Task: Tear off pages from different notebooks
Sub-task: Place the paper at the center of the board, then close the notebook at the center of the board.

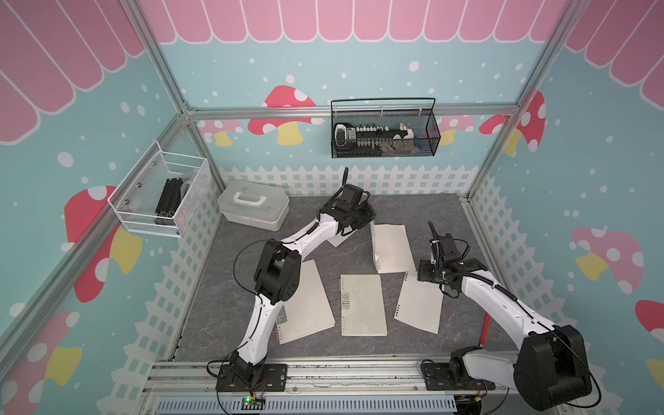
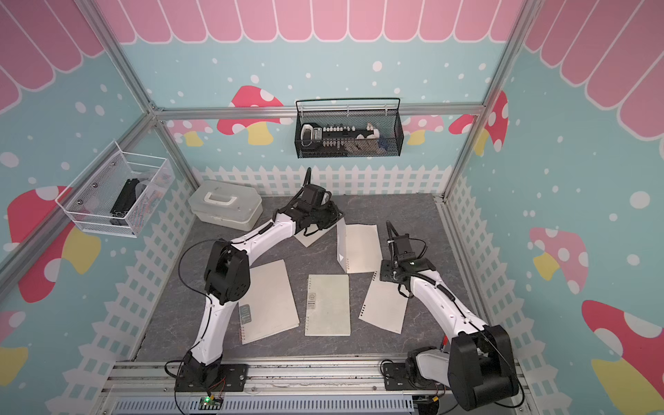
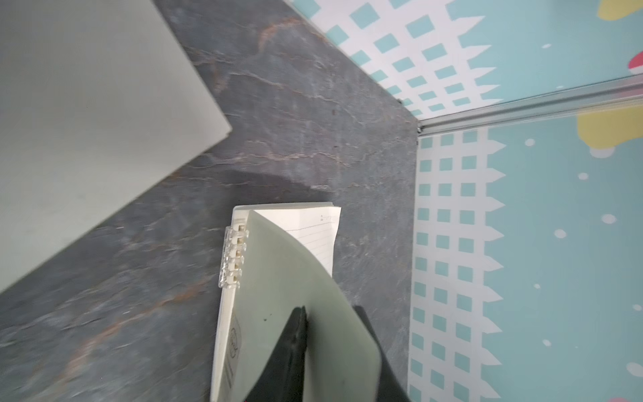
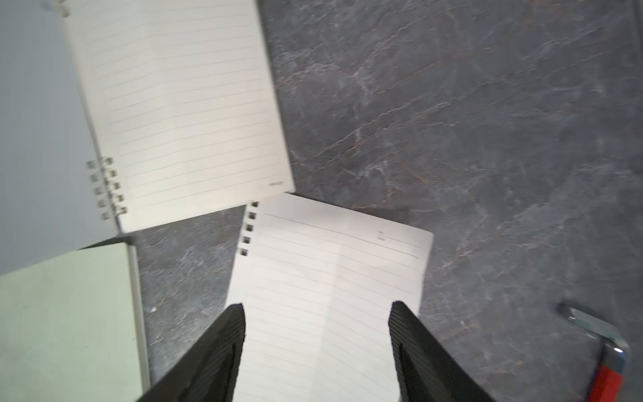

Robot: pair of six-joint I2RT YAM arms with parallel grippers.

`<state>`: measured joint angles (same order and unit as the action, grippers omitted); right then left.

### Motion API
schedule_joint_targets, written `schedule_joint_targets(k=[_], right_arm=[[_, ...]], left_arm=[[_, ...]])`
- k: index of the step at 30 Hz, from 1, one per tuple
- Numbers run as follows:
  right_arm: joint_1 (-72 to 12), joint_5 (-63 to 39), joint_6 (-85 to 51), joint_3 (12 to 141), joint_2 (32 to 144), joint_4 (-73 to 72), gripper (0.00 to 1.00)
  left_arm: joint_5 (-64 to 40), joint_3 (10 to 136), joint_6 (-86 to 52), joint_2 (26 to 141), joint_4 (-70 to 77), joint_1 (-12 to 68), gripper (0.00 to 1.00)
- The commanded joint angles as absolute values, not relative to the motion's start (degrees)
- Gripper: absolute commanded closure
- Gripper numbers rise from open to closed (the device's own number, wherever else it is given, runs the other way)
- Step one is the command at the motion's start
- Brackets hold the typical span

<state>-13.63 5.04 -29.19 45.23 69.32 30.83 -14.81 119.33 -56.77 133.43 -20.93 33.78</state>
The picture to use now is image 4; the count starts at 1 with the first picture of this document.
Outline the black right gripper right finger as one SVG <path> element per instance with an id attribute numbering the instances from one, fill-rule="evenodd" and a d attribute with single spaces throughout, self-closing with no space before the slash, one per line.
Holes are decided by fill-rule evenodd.
<path id="1" fill-rule="evenodd" d="M 392 303 L 388 329 L 400 400 L 492 400 L 402 301 Z"/>

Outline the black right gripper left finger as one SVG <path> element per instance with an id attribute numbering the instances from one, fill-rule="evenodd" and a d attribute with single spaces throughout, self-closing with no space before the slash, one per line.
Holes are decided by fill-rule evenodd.
<path id="1" fill-rule="evenodd" d="M 141 401 L 231 401 L 246 334 L 242 304 L 228 306 Z"/>

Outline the small green spiral notebook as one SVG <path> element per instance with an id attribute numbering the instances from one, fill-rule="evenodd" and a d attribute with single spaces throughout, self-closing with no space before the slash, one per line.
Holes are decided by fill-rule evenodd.
<path id="1" fill-rule="evenodd" d="M 150 387 L 134 246 L 74 251 L 2 276 L 3 401 L 136 401 Z"/>

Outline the white spiral notebook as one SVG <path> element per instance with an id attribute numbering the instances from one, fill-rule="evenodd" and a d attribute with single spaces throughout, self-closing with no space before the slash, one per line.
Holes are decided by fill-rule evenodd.
<path id="1" fill-rule="evenodd" d="M 2 273 L 294 189 L 255 1 L 2 2 Z"/>

